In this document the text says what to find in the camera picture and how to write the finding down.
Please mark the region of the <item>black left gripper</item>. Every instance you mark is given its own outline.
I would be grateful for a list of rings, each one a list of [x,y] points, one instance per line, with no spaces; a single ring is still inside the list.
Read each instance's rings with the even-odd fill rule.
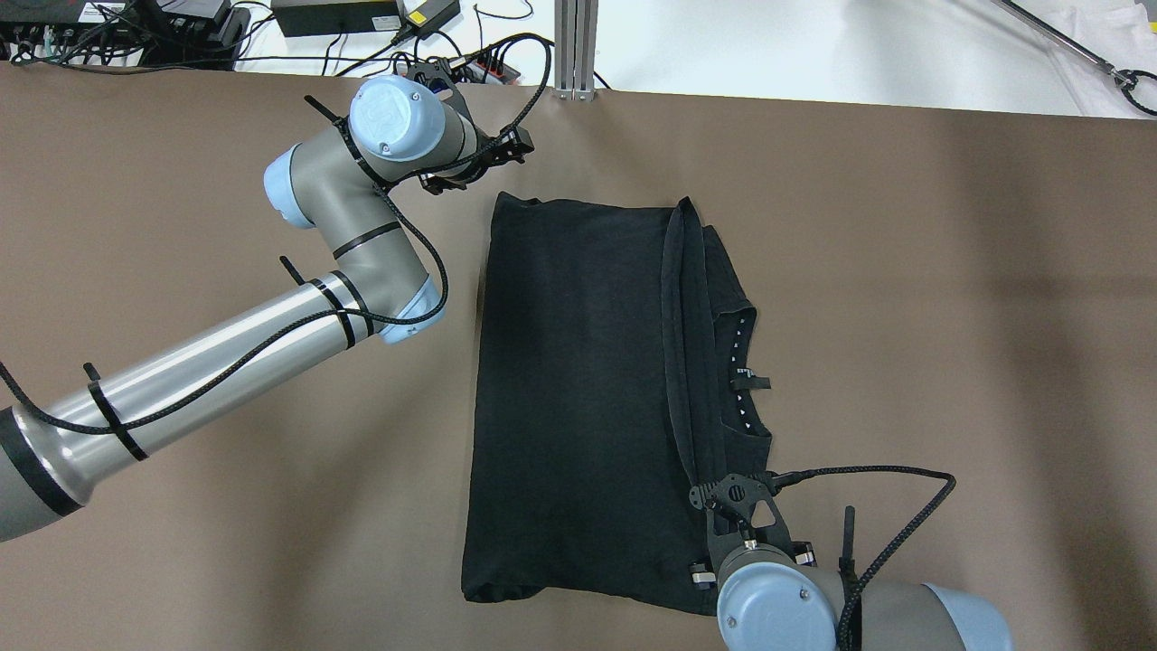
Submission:
[[[498,145],[487,151],[492,141],[494,136],[467,136],[456,157],[458,162],[442,172],[419,176],[422,188],[434,197],[447,190],[465,190],[471,183],[479,182],[492,167],[525,164],[526,156],[536,151],[532,136],[524,127],[516,127],[499,138]]]

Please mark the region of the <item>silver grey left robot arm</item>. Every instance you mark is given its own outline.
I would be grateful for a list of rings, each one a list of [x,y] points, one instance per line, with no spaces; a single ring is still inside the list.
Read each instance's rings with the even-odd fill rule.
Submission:
[[[417,246],[432,243],[390,193],[410,178],[432,194],[463,190],[523,161],[525,114],[486,135],[429,71],[364,81],[340,114],[314,109],[329,128],[274,160],[264,188],[286,222],[318,231],[336,269],[295,276],[292,291],[128,370],[84,365],[87,386],[50,409],[3,371],[15,397],[3,410],[3,541],[74,515],[104,479],[323,360],[373,336],[397,343],[445,313],[445,262],[426,271]]]

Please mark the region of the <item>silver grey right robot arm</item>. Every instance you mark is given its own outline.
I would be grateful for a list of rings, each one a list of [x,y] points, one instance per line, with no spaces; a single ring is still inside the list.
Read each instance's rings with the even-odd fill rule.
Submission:
[[[835,650],[842,577],[797,565],[767,543],[740,545],[720,565],[718,631],[730,650]],[[1012,650],[988,600],[930,582],[872,580],[852,619],[861,650]]]

